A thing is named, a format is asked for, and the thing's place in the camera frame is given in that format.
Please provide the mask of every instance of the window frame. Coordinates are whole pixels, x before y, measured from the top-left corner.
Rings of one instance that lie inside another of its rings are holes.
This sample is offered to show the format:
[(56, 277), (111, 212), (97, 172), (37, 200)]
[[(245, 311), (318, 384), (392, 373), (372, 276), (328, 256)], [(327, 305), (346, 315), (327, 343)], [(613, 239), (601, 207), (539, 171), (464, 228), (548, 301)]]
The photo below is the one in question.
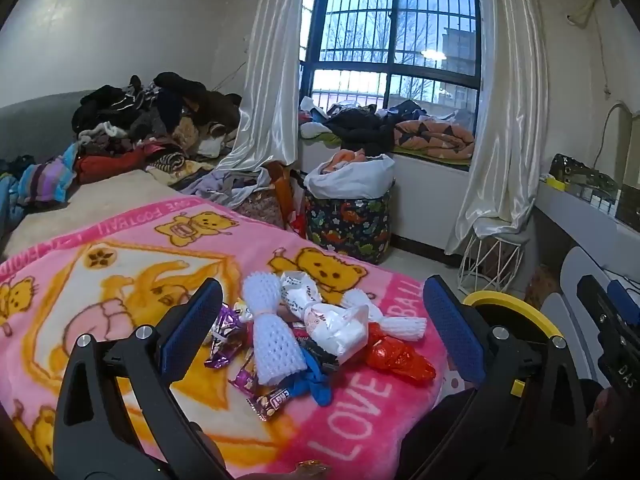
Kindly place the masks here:
[(476, 113), (474, 119), (474, 132), (478, 124), (478, 107), (481, 89), (481, 67), (482, 67), (482, 17), (480, 11), (480, 1), (475, 0), (475, 20), (476, 20), (476, 69), (473, 75), (451, 72), (439, 68), (424, 66), (414, 66), (396, 63), (396, 41), (398, 35), (399, 0), (392, 0), (390, 10), (390, 35), (389, 48), (386, 63), (365, 62), (365, 61), (320, 61), (320, 51), (322, 45), (322, 34), (324, 33), (324, 22), (328, 0), (316, 0), (311, 19), (311, 34), (308, 48), (306, 50), (306, 61), (303, 62), (302, 84), (300, 86), (300, 97), (311, 96), (313, 88), (313, 78), (315, 70), (355, 70), (358, 72), (377, 72), (386, 74), (386, 88), (383, 99), (383, 107), (388, 107), (389, 94), (391, 89), (391, 78), (394, 75), (420, 77), (442, 83), (450, 83), (476, 91)]

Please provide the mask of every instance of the crumpled red plastic wrapper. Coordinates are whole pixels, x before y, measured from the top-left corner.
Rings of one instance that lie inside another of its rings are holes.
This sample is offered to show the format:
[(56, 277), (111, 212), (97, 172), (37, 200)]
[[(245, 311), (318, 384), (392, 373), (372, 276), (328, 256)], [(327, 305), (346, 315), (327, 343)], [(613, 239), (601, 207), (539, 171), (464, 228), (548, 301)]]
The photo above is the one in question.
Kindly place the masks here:
[(436, 370), (425, 357), (404, 341), (385, 335), (378, 323), (369, 323), (369, 340), (363, 352), (371, 368), (388, 370), (417, 383), (433, 381), (436, 377)]

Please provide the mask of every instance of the floor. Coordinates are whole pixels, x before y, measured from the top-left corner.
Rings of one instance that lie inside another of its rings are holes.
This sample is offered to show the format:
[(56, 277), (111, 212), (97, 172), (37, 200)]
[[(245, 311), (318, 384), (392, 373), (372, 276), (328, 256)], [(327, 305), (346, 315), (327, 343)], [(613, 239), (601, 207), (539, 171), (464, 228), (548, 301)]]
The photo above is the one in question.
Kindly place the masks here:
[(423, 282), (428, 277), (439, 274), (457, 297), (460, 299), (464, 297), (464, 294), (458, 290), (458, 269), (450, 269), (435, 260), (390, 248), (388, 256), (380, 264), (380, 267), (393, 272), (401, 272), (418, 282)]

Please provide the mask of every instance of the curtain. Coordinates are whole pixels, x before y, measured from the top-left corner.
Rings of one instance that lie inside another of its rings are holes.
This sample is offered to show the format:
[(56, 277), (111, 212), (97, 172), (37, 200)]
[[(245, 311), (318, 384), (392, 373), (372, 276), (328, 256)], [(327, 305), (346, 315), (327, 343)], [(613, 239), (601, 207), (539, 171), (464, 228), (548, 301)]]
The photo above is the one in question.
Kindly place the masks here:
[(447, 244), (476, 224), (483, 238), (517, 233), (538, 190), (548, 118), (546, 49), (538, 0), (480, 0), (482, 88), (469, 185)]
[(301, 14), (302, 0), (258, 1), (236, 143), (219, 170), (296, 160)]

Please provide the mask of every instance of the white chair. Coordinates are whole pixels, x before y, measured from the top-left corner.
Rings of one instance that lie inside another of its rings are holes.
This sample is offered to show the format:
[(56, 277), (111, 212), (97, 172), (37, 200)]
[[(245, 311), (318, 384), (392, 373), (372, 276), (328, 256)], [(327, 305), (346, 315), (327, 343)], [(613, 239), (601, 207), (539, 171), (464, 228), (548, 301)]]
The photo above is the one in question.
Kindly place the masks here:
[(458, 288), (465, 294), (478, 290), (506, 292), (516, 277), (530, 230), (523, 228), (516, 234), (484, 238), (477, 234), (478, 231), (487, 232), (504, 225), (506, 222), (495, 218), (479, 218), (474, 222), (458, 273)]

